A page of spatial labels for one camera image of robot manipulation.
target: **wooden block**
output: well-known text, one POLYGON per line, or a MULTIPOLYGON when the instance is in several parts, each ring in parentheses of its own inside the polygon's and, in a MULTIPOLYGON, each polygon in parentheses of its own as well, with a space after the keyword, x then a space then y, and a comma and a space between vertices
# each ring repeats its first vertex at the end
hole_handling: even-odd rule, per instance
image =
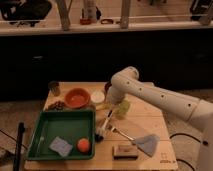
POLYGON ((113 146, 114 159, 137 159, 138 148, 133 145, 117 145, 113 146))

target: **black pole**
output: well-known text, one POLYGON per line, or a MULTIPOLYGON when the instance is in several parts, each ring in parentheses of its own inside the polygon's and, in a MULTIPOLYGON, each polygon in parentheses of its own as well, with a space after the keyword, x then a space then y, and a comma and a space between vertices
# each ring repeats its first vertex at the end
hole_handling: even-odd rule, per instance
POLYGON ((13 161, 13 171, 19 170, 20 159, 21 159, 21 145, 22 145, 22 138, 23 138, 24 131, 25 131, 24 123, 20 122, 18 125, 18 135, 17 135, 17 142, 16 142, 15 158, 13 161))

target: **metal stand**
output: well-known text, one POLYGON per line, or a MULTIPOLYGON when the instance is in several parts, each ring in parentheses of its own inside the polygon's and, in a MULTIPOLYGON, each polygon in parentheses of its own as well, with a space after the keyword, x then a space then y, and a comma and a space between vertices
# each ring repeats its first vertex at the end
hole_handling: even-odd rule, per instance
POLYGON ((58 6, 58 11, 61 19, 62 30, 67 31, 70 29, 70 19, 69 19, 69 10, 66 6, 66 0, 56 0, 56 3, 58 6))
POLYGON ((121 24, 120 24, 120 27, 122 29, 127 29, 129 27, 130 3, 131 0, 122 0, 121 24))
POLYGON ((213 2, 211 2, 210 7, 206 10, 206 14, 199 19, 199 22, 207 26, 211 23, 213 19, 213 2))
POLYGON ((19 123, 18 126, 18 135, 17 135, 17 143, 16 143, 16 150, 15 150, 15 158, 13 162, 13 171, 19 171, 19 165, 20 165, 20 157, 21 157, 21 145, 22 145, 22 138, 23 133, 25 131, 24 123, 19 123))

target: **dark background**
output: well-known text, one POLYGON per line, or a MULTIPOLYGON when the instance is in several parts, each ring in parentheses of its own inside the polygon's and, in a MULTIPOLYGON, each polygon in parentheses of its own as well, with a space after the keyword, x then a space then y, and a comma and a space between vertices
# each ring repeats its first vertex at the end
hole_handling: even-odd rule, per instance
POLYGON ((141 81, 213 88, 212 29, 0 37, 0 100, 44 99, 47 84, 109 81, 135 66, 141 81))

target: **cup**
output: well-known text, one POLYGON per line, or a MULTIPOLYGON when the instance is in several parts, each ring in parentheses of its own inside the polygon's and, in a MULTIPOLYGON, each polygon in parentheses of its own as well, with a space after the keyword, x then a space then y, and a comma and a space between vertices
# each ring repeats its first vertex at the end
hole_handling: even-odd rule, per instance
POLYGON ((48 84, 48 88, 51 91, 51 93, 54 96, 59 96, 60 95, 60 87, 59 87, 59 82, 57 81, 51 81, 48 84))
POLYGON ((104 92, 102 92, 100 90, 95 90, 91 94, 91 102, 95 106, 102 104, 104 102, 104 100, 105 100, 105 94, 104 94, 104 92))

